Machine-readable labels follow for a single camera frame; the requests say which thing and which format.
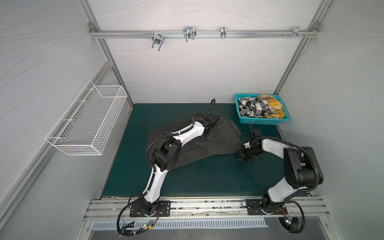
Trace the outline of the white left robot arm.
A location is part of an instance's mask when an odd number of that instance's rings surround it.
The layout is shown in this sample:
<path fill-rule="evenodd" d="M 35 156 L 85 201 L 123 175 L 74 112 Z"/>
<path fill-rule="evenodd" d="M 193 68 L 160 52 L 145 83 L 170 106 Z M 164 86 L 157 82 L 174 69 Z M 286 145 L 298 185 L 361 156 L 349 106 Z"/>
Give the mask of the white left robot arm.
<path fill-rule="evenodd" d="M 145 215 L 152 216 L 156 212 L 162 185 L 171 167 L 177 163 L 182 147 L 208 134 L 218 120 L 217 115 L 208 112 L 203 117 L 192 118 L 189 125 L 178 131 L 162 133 L 149 145 L 146 154 L 152 170 L 146 188 L 138 200 Z"/>

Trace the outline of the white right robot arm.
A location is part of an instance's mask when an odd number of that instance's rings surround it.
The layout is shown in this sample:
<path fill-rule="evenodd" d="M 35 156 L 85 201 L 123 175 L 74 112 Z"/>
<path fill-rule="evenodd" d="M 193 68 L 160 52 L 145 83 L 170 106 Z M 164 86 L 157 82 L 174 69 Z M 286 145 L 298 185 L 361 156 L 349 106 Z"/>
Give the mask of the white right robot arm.
<path fill-rule="evenodd" d="M 252 163 L 256 156 L 264 153 L 282 159 L 284 167 L 284 177 L 256 203 L 266 215 L 273 214 L 299 193 L 313 191 L 324 182 L 313 148 L 263 136 L 259 130 L 250 130 L 250 140 L 243 144 L 238 160 Z"/>

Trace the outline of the dark grey pinstriped shirt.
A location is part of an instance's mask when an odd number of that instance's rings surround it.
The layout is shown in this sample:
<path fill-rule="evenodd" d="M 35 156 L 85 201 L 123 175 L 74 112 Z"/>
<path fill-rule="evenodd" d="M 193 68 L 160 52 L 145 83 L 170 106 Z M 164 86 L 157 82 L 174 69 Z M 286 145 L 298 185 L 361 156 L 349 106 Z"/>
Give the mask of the dark grey pinstriped shirt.
<path fill-rule="evenodd" d="M 192 118 L 202 116 L 203 114 L 201 113 L 195 113 L 172 125 L 149 131 L 146 149 L 155 139 L 164 133 L 175 132 L 185 128 L 192 123 Z M 181 148 L 179 159 L 170 170 L 181 168 L 213 155 L 237 153 L 243 145 L 240 139 L 241 135 L 242 133 L 234 121 L 219 116 L 217 123 L 207 137 L 195 138 Z"/>

